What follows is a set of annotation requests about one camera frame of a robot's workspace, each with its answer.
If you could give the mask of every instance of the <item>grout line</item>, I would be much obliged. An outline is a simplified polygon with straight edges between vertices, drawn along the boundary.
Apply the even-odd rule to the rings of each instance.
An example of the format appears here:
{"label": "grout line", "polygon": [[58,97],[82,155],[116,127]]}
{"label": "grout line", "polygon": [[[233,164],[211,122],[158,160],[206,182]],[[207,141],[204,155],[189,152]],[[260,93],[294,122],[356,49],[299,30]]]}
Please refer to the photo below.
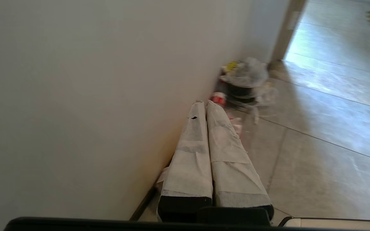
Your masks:
{"label": "grout line", "polygon": [[276,210],[279,210],[279,212],[283,212],[283,213],[288,214],[289,216],[293,217],[291,214],[289,214],[289,213],[287,213],[287,212],[284,212],[284,211],[282,211],[282,210],[280,210],[280,209],[276,208],[275,206],[274,206],[273,208],[274,208],[274,209],[276,209]]}
{"label": "grout line", "polygon": [[[302,56],[302,57],[307,57],[307,58],[310,58],[310,59],[315,59],[315,60],[318,60],[318,61],[322,61],[322,62],[325,62],[325,63],[332,63],[332,62],[329,62],[329,61],[326,61],[326,60],[322,60],[322,59],[317,59],[317,58],[314,58],[314,57],[309,57],[309,56],[304,56],[304,55],[301,55],[301,54],[298,54],[298,53],[294,53],[294,52],[291,52],[292,54],[296,54],[296,55],[299,55],[299,56]],[[363,72],[369,72],[368,70],[364,70],[364,69],[359,69],[359,68],[356,68],[356,67],[350,67],[350,66],[346,66],[346,65],[343,65],[343,64],[339,64],[339,63],[332,63],[332,64],[335,64],[335,65],[338,65],[338,66],[342,66],[342,67],[347,67],[347,68],[352,68],[352,69],[355,69],[355,70],[360,70],[360,71],[363,71]]]}
{"label": "grout line", "polygon": [[[310,88],[310,87],[307,87],[307,86],[304,86],[304,85],[299,85],[297,83],[293,83],[293,82],[289,82],[289,81],[286,81],[286,80],[283,80],[283,79],[279,79],[279,78],[274,78],[274,77],[269,77],[271,79],[277,79],[277,80],[280,80],[282,82],[285,82],[285,83],[290,83],[290,84],[293,84],[293,85],[296,85],[296,86],[299,86],[299,87],[303,87],[303,88],[307,88],[307,89],[311,89],[311,90],[314,90],[314,91],[317,91],[317,92],[320,92],[320,93],[323,93],[323,94],[327,94],[327,95],[332,95],[330,93],[326,93],[326,92],[323,92],[323,91],[320,91],[320,90],[317,90],[317,89],[314,89],[314,88]],[[351,102],[354,102],[354,103],[357,103],[357,104],[362,104],[362,105],[365,105],[365,106],[368,106],[370,107],[369,104],[364,104],[364,103],[361,103],[361,102],[358,102],[358,101],[354,101],[354,100],[351,100],[349,98],[344,98],[344,97],[341,97],[341,96],[337,96],[337,95],[332,95],[334,97],[338,97],[338,98],[342,98],[342,99],[345,99],[345,100],[348,100],[348,101],[351,101]]]}
{"label": "grout line", "polygon": [[325,25],[318,25],[318,24],[313,24],[313,23],[309,23],[309,22],[302,22],[300,21],[298,26],[300,24],[309,24],[309,25],[315,25],[315,26],[320,26],[320,27],[323,27],[323,28],[329,28],[329,29],[334,29],[334,30],[340,30],[340,31],[343,31],[343,32],[351,32],[351,33],[356,33],[354,30],[344,30],[344,29],[339,29],[339,28],[335,28],[335,27],[329,27],[329,26],[325,26]]}
{"label": "grout line", "polygon": [[279,157],[281,156],[282,145],[285,141],[285,137],[286,137],[287,133],[288,133],[288,128],[285,127],[285,130],[284,130],[283,135],[282,135],[281,143],[278,146],[278,154],[277,154],[277,157],[276,157],[275,164],[273,165],[272,174],[270,175],[269,180],[267,182],[267,186],[266,186],[267,191],[270,189],[270,186],[272,184],[273,176],[275,175],[275,171],[276,171],[276,165],[278,165]]}
{"label": "grout line", "polygon": [[329,141],[323,140],[323,139],[318,138],[318,137],[314,137],[314,136],[312,136],[312,135],[310,135],[310,134],[303,133],[303,132],[301,132],[301,131],[298,131],[298,130],[292,129],[292,128],[290,128],[290,127],[284,126],[284,125],[282,125],[282,124],[275,123],[274,121],[270,121],[270,120],[267,120],[267,119],[264,119],[264,118],[262,118],[262,119],[263,119],[263,120],[266,120],[266,121],[268,121],[268,122],[271,122],[271,123],[277,124],[277,125],[279,125],[279,126],[286,127],[287,129],[290,129],[290,130],[293,130],[293,131],[296,131],[296,132],[302,133],[302,134],[304,134],[304,135],[307,135],[307,136],[313,137],[313,138],[315,138],[315,139],[318,139],[318,140],[324,141],[324,142],[326,142],[326,143],[333,144],[333,145],[338,146],[338,147],[340,147],[340,148],[344,148],[344,149],[347,149],[347,150],[349,150],[349,151],[352,151],[352,152],[355,152],[355,153],[358,153],[358,154],[361,154],[361,155],[363,155],[363,156],[366,156],[366,157],[369,157],[369,158],[370,158],[370,156],[365,155],[365,154],[360,153],[360,152],[357,152],[357,151],[354,151],[354,150],[352,150],[352,149],[342,147],[342,146],[340,146],[340,145],[337,145],[337,144],[335,144],[335,143],[332,143],[332,142],[329,142]]}

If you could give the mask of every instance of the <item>tiled floor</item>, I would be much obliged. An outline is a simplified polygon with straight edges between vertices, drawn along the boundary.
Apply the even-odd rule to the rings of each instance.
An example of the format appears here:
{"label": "tiled floor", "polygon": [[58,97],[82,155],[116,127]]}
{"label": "tiled floor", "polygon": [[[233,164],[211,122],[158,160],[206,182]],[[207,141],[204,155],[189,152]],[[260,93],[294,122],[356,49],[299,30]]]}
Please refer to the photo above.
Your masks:
{"label": "tiled floor", "polygon": [[[370,219],[367,11],[370,3],[309,0],[286,59],[270,71],[274,115],[253,127],[238,114],[250,124],[242,143],[276,208],[273,225],[286,216]],[[153,204],[140,220],[156,219]]]}

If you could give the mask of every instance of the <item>baseboard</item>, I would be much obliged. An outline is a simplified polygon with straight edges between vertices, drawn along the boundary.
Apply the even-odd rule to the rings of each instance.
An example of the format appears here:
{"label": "baseboard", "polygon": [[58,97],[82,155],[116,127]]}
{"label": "baseboard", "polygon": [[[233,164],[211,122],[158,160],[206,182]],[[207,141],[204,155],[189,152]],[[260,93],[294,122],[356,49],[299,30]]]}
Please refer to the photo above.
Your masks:
{"label": "baseboard", "polygon": [[131,218],[129,219],[130,221],[138,221],[141,215],[144,213],[144,210],[146,207],[149,205],[153,197],[155,196],[157,190],[155,187],[152,187],[144,199],[141,201],[135,212],[132,214]]}
{"label": "baseboard", "polygon": [[274,61],[270,61],[270,62],[267,64],[266,69],[267,69],[268,71],[273,70],[273,68],[275,67],[275,65],[277,65],[277,64],[278,64],[278,63],[280,63],[280,62],[281,62],[281,60],[274,60]]}

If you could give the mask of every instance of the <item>white wall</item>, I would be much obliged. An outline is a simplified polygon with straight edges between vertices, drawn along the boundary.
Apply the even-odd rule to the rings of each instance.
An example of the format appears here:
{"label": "white wall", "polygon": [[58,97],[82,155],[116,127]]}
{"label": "white wall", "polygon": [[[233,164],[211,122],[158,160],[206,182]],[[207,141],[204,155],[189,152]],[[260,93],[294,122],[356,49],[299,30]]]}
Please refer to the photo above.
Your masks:
{"label": "white wall", "polygon": [[18,216],[129,219],[250,0],[0,0],[0,229]]}
{"label": "white wall", "polygon": [[245,55],[269,63],[290,0],[254,0],[247,29]]}

